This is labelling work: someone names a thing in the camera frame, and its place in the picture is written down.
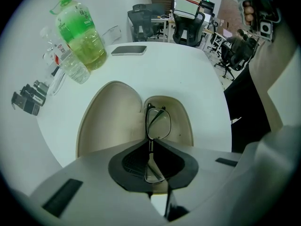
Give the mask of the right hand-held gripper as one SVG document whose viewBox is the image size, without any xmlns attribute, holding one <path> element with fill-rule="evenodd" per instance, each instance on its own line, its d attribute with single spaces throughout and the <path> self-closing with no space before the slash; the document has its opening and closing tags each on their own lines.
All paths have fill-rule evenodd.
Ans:
<svg viewBox="0 0 301 226">
<path fill-rule="evenodd" d="M 247 7 L 253 8 L 253 19 L 246 20 Z M 273 0 L 238 0 L 238 9 L 243 24 L 250 33 L 267 41 L 273 40 L 275 26 L 281 21 L 281 13 Z"/>
</svg>

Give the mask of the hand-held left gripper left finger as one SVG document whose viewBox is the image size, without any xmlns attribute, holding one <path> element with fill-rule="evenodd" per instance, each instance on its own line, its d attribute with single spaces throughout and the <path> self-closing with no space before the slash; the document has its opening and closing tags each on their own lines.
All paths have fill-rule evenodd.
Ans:
<svg viewBox="0 0 301 226">
<path fill-rule="evenodd" d="M 110 176 L 110 159 L 142 140 L 121 144 L 81 156 L 42 182 L 30 199 L 39 206 L 69 180 L 82 182 L 56 223 L 62 224 L 167 224 L 146 193 L 126 191 Z"/>
</svg>

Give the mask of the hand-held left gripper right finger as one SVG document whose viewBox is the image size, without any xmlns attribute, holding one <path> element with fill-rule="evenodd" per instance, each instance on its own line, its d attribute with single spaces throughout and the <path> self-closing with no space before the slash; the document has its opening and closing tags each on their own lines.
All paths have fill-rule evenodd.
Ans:
<svg viewBox="0 0 301 226">
<path fill-rule="evenodd" d="M 195 146 L 181 145 L 176 142 L 163 140 L 164 143 L 187 153 L 198 162 L 198 172 L 187 187 L 173 190 L 176 202 L 192 212 L 205 202 L 219 189 L 226 179 L 233 172 L 234 168 L 216 161 L 224 158 L 232 161 L 239 161 L 242 154 L 210 149 Z"/>
</svg>

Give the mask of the person's right hand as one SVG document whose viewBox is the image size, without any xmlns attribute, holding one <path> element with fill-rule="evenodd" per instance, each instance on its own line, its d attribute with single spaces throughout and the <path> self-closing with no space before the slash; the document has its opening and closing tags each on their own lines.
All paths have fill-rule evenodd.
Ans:
<svg viewBox="0 0 301 226">
<path fill-rule="evenodd" d="M 250 26 L 254 20 L 255 11 L 254 8 L 251 6 L 249 1 L 243 2 L 243 9 L 244 9 L 244 22 L 246 25 Z"/>
</svg>

